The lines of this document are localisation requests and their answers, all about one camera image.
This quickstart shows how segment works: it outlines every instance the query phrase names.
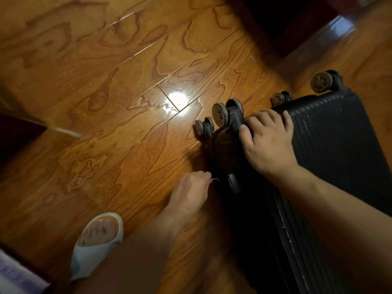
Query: person's left hand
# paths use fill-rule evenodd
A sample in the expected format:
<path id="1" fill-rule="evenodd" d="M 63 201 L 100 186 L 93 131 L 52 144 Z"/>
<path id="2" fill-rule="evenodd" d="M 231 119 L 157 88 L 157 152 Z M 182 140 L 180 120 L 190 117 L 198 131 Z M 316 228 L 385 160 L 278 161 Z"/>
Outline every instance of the person's left hand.
<path id="1" fill-rule="evenodd" d="M 167 207 L 184 213 L 190 219 L 207 200 L 211 173 L 192 172 L 184 175 L 176 184 Z"/>

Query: hand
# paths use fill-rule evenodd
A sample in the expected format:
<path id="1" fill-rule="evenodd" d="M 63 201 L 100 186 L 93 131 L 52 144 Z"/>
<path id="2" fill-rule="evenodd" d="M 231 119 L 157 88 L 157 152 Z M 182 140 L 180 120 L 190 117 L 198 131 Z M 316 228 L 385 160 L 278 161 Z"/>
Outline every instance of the hand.
<path id="1" fill-rule="evenodd" d="M 207 200 L 211 173 L 192 172 L 184 175 L 176 184 L 167 208 L 180 212 L 190 219 Z"/>
<path id="2" fill-rule="evenodd" d="M 298 165 L 291 144 L 294 125 L 287 111 L 283 112 L 283 117 L 285 124 L 277 112 L 263 109 L 245 118 L 246 125 L 239 127 L 239 138 L 249 163 L 267 178 Z"/>

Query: suitcase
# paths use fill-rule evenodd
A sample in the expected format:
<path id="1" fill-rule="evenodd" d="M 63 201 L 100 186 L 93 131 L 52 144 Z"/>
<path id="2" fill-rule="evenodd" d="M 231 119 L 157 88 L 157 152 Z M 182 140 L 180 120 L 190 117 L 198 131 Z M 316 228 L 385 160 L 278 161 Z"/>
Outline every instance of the suitcase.
<path id="1" fill-rule="evenodd" d="M 294 123 L 298 163 L 319 178 L 392 216 L 392 176 L 359 97 L 334 70 L 316 74 L 320 96 L 295 100 L 283 91 L 271 102 Z M 272 183 L 247 162 L 238 128 L 243 108 L 237 99 L 213 106 L 195 128 L 233 230 L 240 263 L 258 293 L 350 293 L 344 275 L 305 220 Z"/>

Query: person's right arm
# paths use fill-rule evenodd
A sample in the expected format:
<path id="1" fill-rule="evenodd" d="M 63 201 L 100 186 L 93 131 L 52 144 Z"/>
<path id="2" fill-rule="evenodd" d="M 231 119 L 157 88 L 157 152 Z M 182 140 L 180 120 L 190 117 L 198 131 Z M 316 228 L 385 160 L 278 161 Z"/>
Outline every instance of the person's right arm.
<path id="1" fill-rule="evenodd" d="M 299 166 L 293 123 L 271 109 L 245 119 L 239 136 L 248 161 L 301 212 L 366 292 L 392 291 L 392 218 Z"/>

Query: person's right hand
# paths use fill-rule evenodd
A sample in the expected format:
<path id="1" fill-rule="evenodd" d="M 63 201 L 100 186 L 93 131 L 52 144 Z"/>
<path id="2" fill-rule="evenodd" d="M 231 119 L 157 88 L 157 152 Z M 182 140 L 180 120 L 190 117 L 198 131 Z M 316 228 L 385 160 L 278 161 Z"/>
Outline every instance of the person's right hand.
<path id="1" fill-rule="evenodd" d="M 246 125 L 239 127 L 239 138 L 249 163 L 267 178 L 298 165 L 291 144 L 294 125 L 287 111 L 283 117 L 285 124 L 277 112 L 263 109 L 245 118 Z"/>

